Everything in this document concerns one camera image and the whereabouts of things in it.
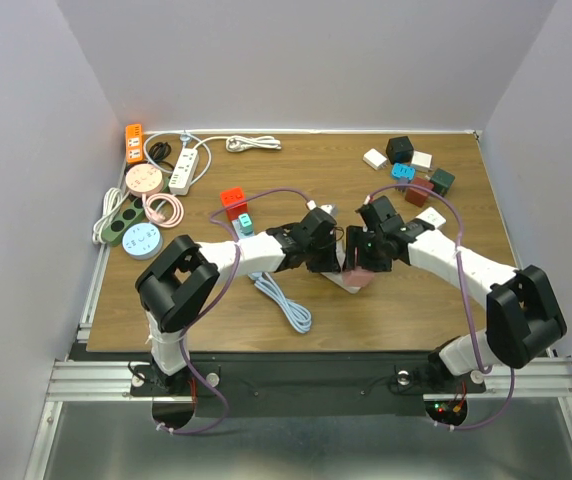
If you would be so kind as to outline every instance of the green power strip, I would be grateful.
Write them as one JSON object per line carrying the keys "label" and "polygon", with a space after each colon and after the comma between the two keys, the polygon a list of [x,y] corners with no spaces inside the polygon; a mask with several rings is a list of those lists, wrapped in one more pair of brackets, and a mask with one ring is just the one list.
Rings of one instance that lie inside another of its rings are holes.
{"label": "green power strip", "polygon": [[[162,192],[168,192],[168,178],[164,178],[164,188],[162,188]],[[126,230],[140,222],[144,217],[142,199],[136,198],[113,219],[110,225],[102,230],[102,240],[111,247],[119,245]]]}

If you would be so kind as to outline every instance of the tabletop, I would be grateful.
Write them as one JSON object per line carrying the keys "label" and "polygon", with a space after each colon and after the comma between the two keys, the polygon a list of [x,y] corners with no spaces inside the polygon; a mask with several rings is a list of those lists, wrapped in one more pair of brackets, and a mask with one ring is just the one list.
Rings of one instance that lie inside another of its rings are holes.
{"label": "tabletop", "polygon": [[[277,187],[308,193],[318,205],[339,208],[338,225],[361,225],[355,210],[364,197],[394,183],[388,165],[373,170],[362,160],[371,148],[385,152],[391,135],[297,134],[277,135],[281,151],[227,152],[223,140],[208,143],[213,163],[208,173],[185,197],[182,223],[162,230],[164,244],[181,234],[194,241],[229,240],[221,227],[208,221],[221,207],[219,193],[242,187],[246,196]],[[500,263],[513,264],[504,226],[486,175],[477,142],[470,134],[409,135],[416,151],[433,155],[433,168],[455,175],[447,198],[464,220],[464,246]],[[178,135],[159,140],[172,147],[171,163],[181,150]],[[200,148],[197,173],[206,163]],[[436,208],[447,219],[442,231],[457,233],[455,219],[435,198],[423,208],[404,200],[401,193],[387,195],[408,221],[425,208]],[[306,214],[302,199],[277,193],[248,204],[255,231],[300,221]],[[111,248],[93,319],[87,349],[96,352],[149,350],[148,326],[135,290],[135,280],[150,261],[130,258],[121,246]],[[401,262],[393,271],[377,274],[360,292],[350,294],[305,266],[273,275],[284,294],[308,308],[311,330],[293,330],[279,307],[259,292],[247,277],[236,279],[222,301],[189,332],[191,350],[210,351],[364,351],[427,350],[467,333],[458,289],[434,275]],[[211,298],[218,292],[216,288]],[[477,328],[485,326],[485,313],[474,306]]]}

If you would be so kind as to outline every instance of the brown cube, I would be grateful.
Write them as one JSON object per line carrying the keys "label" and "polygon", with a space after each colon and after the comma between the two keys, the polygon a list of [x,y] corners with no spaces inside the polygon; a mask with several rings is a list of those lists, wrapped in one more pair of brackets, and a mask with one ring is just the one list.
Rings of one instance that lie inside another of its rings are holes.
{"label": "brown cube", "polygon": [[[410,182],[411,185],[419,185],[420,187],[428,188],[432,190],[434,185],[430,183],[428,180],[424,180],[423,178],[415,177],[413,181]],[[407,188],[406,189],[406,201],[412,203],[413,205],[417,205],[418,207],[423,207],[426,199],[428,198],[429,193],[424,192],[422,190],[418,190],[416,188]]]}

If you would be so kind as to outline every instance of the gray wall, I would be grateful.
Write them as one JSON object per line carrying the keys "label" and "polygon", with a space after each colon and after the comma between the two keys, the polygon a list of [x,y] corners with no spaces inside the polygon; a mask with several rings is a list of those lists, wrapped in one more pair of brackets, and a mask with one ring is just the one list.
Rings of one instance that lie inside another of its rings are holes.
{"label": "gray wall", "polygon": [[58,0],[122,123],[486,124],[554,0]]}
{"label": "gray wall", "polygon": [[510,236],[544,267],[568,322],[572,353],[572,1],[555,5],[482,136]]}
{"label": "gray wall", "polygon": [[0,0],[0,479],[23,478],[73,339],[122,135],[57,5]]}

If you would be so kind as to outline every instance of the round light blue disc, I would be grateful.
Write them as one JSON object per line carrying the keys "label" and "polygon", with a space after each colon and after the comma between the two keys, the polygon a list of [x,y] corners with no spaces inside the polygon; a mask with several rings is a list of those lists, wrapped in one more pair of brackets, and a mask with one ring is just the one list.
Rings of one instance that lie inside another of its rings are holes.
{"label": "round light blue disc", "polygon": [[122,247],[135,260],[148,260],[162,249],[162,234],[152,223],[133,225],[122,238]]}

